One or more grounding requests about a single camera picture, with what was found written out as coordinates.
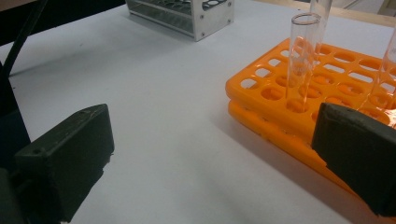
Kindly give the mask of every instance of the black cable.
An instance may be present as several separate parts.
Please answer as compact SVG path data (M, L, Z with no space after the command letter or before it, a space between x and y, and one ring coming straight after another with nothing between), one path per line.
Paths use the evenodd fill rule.
M3 69L0 72L1 82L4 81L5 78L9 78L9 74L11 73L12 66L15 63L15 60L18 57L18 54L21 51L21 48L26 41L27 37L32 33L33 29L35 28L35 24L37 23L38 19L40 18L41 12L43 11L44 7L46 6L48 0L38 0L37 4L33 8L32 12L30 13L26 23L22 26L20 33L18 34L14 44L12 45L11 50L4 62Z

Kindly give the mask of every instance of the test tube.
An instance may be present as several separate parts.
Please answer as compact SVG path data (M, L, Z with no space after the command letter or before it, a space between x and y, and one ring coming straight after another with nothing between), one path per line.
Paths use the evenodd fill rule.
M286 108L296 113L308 109L306 98L315 61L318 58L320 16L302 13L291 19Z
M369 102L379 110L396 110L396 28L382 59Z
M311 0L309 11L320 16L320 23L318 28L319 44L322 43L324 33L326 31L327 19L329 19L330 8L332 7L332 0Z

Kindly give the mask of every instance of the test tube rack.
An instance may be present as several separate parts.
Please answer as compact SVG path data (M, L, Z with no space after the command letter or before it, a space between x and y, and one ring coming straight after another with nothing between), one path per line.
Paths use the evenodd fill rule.
M229 113L254 133L356 195L326 167L326 162L311 148L311 141L323 102L359 110L395 128L394 117L365 103L381 60L323 44L308 87L306 110L296 113L286 108L288 58L286 39L231 77L226 83L231 99Z
M129 11L199 41L233 22L234 0L126 0Z

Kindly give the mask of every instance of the clear test tube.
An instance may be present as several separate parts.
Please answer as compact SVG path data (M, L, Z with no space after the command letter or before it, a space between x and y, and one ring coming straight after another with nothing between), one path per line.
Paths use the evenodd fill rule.
M367 99L377 110L388 115L389 126L396 128L396 28Z
M312 13L316 13L320 16L320 23L318 28L319 44L321 44L323 41L331 7L332 7L332 0L311 0L309 11Z
M296 113L308 109L309 82L318 59L319 23L320 16L310 12L291 19L286 108Z

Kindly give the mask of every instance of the white table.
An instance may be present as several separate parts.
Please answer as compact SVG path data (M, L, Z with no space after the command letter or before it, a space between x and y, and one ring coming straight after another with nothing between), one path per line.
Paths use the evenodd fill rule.
M299 12L237 1L235 22L197 43L126 6L31 36L10 81L32 140L109 106L115 154L72 223L391 223L227 113L226 80ZM382 57L391 33L330 17L325 42Z

